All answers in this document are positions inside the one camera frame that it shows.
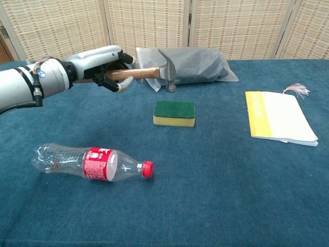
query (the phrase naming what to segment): yellow sponge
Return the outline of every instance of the yellow sponge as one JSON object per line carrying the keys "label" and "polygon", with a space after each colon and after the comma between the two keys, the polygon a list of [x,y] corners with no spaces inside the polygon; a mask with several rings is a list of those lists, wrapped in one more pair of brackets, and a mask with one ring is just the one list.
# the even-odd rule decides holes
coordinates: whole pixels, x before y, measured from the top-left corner
{"label": "yellow sponge", "polygon": [[153,113],[155,125],[193,127],[195,109],[192,102],[157,101]]}

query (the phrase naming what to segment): red label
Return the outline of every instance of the red label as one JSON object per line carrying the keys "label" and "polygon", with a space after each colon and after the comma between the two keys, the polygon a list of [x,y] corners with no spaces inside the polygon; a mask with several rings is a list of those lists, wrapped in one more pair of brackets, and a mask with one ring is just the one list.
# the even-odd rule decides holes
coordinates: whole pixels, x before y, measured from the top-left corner
{"label": "red label", "polygon": [[83,161],[84,175],[88,179],[107,180],[106,168],[112,149],[90,148]]}

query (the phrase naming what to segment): table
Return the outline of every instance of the table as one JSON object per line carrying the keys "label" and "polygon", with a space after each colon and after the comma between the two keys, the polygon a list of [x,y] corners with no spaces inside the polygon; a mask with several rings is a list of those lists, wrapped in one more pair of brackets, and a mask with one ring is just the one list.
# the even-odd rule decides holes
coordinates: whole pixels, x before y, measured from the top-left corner
{"label": "table", "polygon": [[[329,60],[229,64],[239,82],[173,94],[80,84],[0,115],[0,245],[328,246]],[[296,82],[310,90],[298,102],[318,147],[250,137],[245,91]],[[195,127],[153,125],[157,100],[193,101]],[[152,160],[154,177],[40,173],[30,160],[43,143],[119,149]]]}

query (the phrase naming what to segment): plastic bottle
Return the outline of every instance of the plastic bottle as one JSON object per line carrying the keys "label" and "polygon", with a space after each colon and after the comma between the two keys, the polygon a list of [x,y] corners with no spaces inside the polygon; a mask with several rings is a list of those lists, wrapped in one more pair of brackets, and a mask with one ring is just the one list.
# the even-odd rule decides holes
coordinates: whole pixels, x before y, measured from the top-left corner
{"label": "plastic bottle", "polygon": [[138,162],[124,152],[105,148],[71,148],[44,144],[35,150],[32,164],[45,173],[61,172],[88,179],[120,181],[139,175],[150,178],[153,163]]}

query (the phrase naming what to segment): pink tassel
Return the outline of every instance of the pink tassel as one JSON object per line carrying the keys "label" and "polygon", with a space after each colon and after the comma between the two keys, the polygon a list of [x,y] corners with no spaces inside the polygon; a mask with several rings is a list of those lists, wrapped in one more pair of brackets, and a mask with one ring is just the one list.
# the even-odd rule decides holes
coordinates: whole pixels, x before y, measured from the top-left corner
{"label": "pink tassel", "polygon": [[288,90],[292,90],[300,97],[302,97],[302,99],[304,99],[304,95],[308,95],[308,93],[310,92],[310,90],[308,90],[304,85],[299,84],[299,83],[295,83],[289,87],[287,87],[285,90],[283,90],[283,94],[288,91]]}

